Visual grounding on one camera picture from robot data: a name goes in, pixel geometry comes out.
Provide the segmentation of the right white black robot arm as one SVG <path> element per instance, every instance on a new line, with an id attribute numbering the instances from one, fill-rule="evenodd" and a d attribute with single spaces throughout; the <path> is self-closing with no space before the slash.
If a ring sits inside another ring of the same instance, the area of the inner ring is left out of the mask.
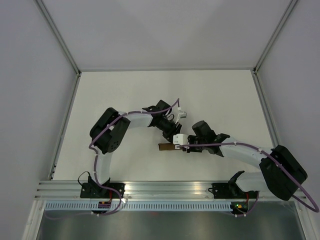
<path id="1" fill-rule="evenodd" d="M 182 142 L 184 152 L 208 151 L 258 169 L 257 172 L 240 170 L 230 178 L 228 192 L 235 198 L 247 192 L 270 191 L 277 198 L 288 201 L 298 190 L 298 185 L 308 178 L 305 169 L 283 145 L 274 148 L 249 145 L 228 134 L 216 134 L 203 120 L 195 123 L 192 130 L 194 134 Z"/>

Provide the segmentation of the brown cloth napkin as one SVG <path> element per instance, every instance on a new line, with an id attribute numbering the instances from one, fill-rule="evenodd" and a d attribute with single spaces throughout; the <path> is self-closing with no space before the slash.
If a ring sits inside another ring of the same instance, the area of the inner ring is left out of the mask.
<path id="1" fill-rule="evenodd" d="M 159 143 L 158 150 L 159 151 L 181 151 L 182 149 L 172 143 Z"/>

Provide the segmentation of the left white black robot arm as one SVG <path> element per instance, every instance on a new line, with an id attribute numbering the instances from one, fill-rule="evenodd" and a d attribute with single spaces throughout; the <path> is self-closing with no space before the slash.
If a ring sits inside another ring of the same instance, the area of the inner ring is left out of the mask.
<path id="1" fill-rule="evenodd" d="M 174 135 L 182 129 L 178 120 L 169 118 L 174 106 L 179 107 L 180 101 L 169 105 L 160 100 L 156 105 L 129 112 L 120 112 L 112 107 L 105 110 L 89 132 L 89 149 L 95 151 L 95 160 L 94 179 L 88 178 L 88 184 L 94 195 L 98 198 L 108 195 L 112 154 L 122 143 L 127 130 L 155 127 L 162 132 L 165 140 L 173 142 Z"/>

